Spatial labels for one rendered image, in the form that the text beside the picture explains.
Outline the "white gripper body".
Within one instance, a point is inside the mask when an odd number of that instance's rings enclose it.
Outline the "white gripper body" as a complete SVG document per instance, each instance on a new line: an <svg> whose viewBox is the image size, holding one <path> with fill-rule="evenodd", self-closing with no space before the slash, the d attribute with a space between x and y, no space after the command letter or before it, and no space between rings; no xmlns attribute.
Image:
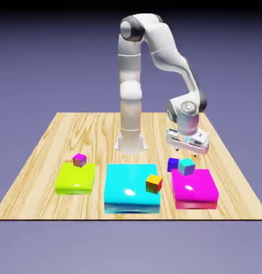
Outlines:
<svg viewBox="0 0 262 274"><path fill-rule="evenodd" d="M208 134L200 128L197 129L195 134L190 136L181 135L178 130L168 128L166 140L174 147L186 149L196 154L204 155L209 150Z"/></svg>

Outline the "small cyan cube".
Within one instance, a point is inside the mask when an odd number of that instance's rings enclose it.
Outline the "small cyan cube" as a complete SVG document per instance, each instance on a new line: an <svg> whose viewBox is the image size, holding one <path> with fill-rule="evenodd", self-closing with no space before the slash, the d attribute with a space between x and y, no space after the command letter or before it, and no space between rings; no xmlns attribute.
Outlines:
<svg viewBox="0 0 262 274"><path fill-rule="evenodd" d="M191 175L195 171L195 163L189 158L179 159L178 171L184 176Z"/></svg>

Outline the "small blue cube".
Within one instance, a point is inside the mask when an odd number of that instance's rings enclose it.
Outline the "small blue cube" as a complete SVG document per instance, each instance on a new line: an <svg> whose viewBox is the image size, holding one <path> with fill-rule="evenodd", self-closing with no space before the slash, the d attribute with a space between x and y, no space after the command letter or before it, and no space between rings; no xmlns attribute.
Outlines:
<svg viewBox="0 0 262 274"><path fill-rule="evenodd" d="M168 158L167 171L171 172L172 169L178 169L178 158Z"/></svg>

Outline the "small orange cube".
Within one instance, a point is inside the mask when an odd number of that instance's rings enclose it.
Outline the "small orange cube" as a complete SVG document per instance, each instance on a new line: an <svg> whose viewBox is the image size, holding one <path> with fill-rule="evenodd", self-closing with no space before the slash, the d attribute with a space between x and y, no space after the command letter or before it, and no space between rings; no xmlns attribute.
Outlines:
<svg viewBox="0 0 262 274"><path fill-rule="evenodd" d="M146 179L146 191L157 194L162 188L162 178L150 174Z"/></svg>

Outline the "small magenta cube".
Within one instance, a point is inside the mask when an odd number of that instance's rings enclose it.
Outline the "small magenta cube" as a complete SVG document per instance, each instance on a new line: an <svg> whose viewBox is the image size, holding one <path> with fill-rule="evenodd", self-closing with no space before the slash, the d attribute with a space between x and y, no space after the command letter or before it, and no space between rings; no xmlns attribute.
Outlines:
<svg viewBox="0 0 262 274"><path fill-rule="evenodd" d="M73 157L73 165L76 166L76 167L83 167L87 162L87 158L86 158L86 155L84 154L76 154L74 155Z"/></svg>

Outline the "large magenta box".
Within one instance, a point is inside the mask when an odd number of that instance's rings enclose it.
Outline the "large magenta box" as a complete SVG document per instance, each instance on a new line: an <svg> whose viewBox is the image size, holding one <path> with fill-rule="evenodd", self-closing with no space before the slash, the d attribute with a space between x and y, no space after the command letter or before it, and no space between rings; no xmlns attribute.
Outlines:
<svg viewBox="0 0 262 274"><path fill-rule="evenodd" d="M219 191L208 169L187 176L172 169L171 183L176 209L216 209Z"/></svg>

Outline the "large cyan box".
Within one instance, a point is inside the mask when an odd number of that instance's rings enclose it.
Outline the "large cyan box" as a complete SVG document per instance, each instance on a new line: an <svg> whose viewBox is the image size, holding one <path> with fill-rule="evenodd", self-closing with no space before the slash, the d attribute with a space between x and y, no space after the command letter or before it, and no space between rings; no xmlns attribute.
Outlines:
<svg viewBox="0 0 262 274"><path fill-rule="evenodd" d="M158 214L161 194L146 190L151 174L158 174L155 164L108 164L103 195L105 213Z"/></svg>

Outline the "large yellow-green box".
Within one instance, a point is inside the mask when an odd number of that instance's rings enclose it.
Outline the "large yellow-green box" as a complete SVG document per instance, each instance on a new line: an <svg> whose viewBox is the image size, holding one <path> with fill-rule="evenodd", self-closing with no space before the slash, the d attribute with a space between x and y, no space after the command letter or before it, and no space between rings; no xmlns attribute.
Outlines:
<svg viewBox="0 0 262 274"><path fill-rule="evenodd" d="M55 182L55 192L58 195L89 195L93 189L94 175L94 163L87 163L81 168L72 163L63 163Z"/></svg>

